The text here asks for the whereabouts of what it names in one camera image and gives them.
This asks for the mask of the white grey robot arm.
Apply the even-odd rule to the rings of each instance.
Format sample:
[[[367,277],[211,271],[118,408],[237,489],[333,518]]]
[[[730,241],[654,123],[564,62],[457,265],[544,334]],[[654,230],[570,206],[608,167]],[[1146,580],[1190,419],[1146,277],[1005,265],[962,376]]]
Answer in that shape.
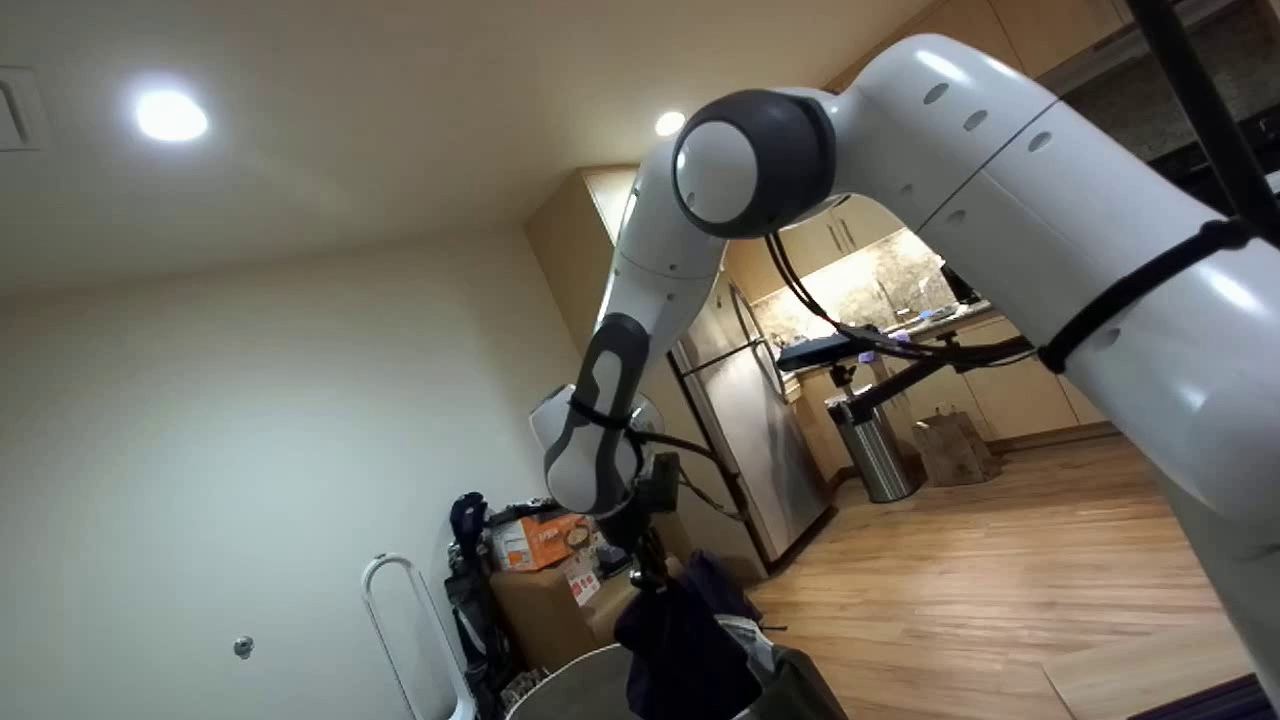
[[[1045,83],[908,34],[844,91],[706,104],[631,183],[579,372],[532,417],[548,492],[621,509],[636,392],[733,241],[848,196],[904,219],[1159,473],[1261,674],[1280,669],[1280,243],[1169,183]]]

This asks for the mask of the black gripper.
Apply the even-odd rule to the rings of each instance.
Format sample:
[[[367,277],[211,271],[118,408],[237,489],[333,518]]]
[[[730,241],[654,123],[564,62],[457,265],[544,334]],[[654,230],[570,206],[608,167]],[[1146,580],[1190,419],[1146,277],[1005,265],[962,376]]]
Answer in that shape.
[[[663,540],[658,530],[658,518],[677,509],[680,481],[683,481],[680,454],[659,452],[654,468],[641,477],[641,485],[631,489],[625,510],[616,517],[616,549],[625,549],[636,558],[631,567],[636,586],[669,584]]]

